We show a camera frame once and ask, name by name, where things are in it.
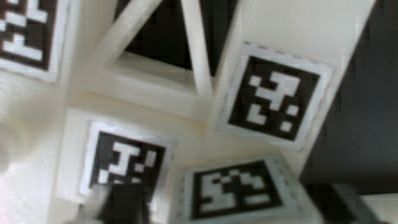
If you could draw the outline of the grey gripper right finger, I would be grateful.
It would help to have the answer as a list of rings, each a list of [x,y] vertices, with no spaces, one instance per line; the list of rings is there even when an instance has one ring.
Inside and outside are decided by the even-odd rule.
[[[309,184],[307,193],[322,214],[322,224],[384,224],[350,184]]]

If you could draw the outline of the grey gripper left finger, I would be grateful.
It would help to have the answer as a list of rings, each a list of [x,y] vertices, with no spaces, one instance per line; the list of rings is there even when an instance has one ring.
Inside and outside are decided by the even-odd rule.
[[[149,202],[142,184],[96,184],[84,204],[96,224],[149,224]]]

